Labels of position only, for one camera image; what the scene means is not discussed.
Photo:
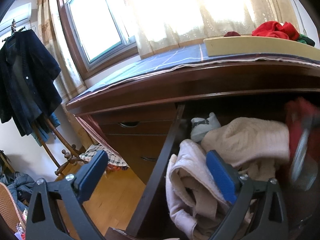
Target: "patterned curtain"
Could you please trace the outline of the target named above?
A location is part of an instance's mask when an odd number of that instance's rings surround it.
[[[229,31],[251,34],[266,21],[285,21],[299,30],[290,0],[124,0],[139,54],[202,43]]]
[[[84,92],[87,88],[71,58],[60,22],[57,0],[38,0],[39,39],[51,55],[57,60],[61,73],[54,85],[62,97],[62,108],[74,131],[87,149],[95,143],[85,129],[66,110],[66,103]]]

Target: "sheer curtain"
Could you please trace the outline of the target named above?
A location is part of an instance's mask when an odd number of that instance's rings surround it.
[[[251,34],[266,21],[291,22],[290,0],[124,0],[142,58],[228,31]]]

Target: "blue gripper pad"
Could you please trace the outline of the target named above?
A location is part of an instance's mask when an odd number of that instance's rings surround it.
[[[224,199],[234,204],[241,186],[238,172],[225,163],[215,150],[207,153],[206,164]]]
[[[101,176],[108,166],[108,154],[104,150],[99,150],[92,160],[83,165],[76,174],[73,183],[79,203],[90,199]]]

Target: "dark blue jacket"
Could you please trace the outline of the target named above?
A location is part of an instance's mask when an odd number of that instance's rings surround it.
[[[20,60],[18,68],[16,57]],[[13,118],[21,136],[32,133],[30,124],[34,120],[29,114],[32,109],[49,117],[62,102],[53,85],[60,71],[56,60],[32,30],[16,32],[0,50],[1,122]],[[22,96],[26,90],[30,100]]]

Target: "air conditioner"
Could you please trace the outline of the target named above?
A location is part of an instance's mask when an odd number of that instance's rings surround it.
[[[17,26],[27,23],[31,18],[31,2],[8,11],[0,22],[0,36],[11,30],[13,19]]]

